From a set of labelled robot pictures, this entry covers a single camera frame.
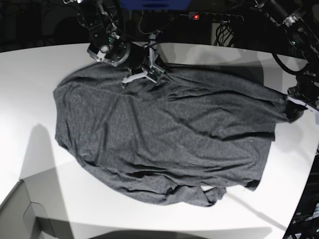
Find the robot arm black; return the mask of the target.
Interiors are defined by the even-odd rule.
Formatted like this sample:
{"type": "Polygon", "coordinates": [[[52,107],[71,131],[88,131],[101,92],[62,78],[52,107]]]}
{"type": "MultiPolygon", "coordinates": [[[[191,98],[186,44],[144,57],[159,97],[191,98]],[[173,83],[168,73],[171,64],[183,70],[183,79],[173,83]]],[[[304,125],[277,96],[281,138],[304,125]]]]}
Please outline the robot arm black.
{"type": "Polygon", "coordinates": [[[307,61],[302,69],[294,71],[272,52],[278,65],[297,80],[297,85],[288,89],[287,100],[313,112],[318,124],[319,23],[311,17],[301,0],[257,0],[255,4],[272,23],[285,31],[289,43],[307,61]]]}
{"type": "Polygon", "coordinates": [[[78,22],[89,32],[88,54],[99,63],[126,67],[124,86],[139,79],[157,83],[164,76],[165,69],[155,50],[159,31],[149,33],[145,45],[137,45],[132,42],[134,37],[124,31],[124,17],[118,1],[114,1],[115,13],[101,0],[78,0],[76,3],[78,22]]]}

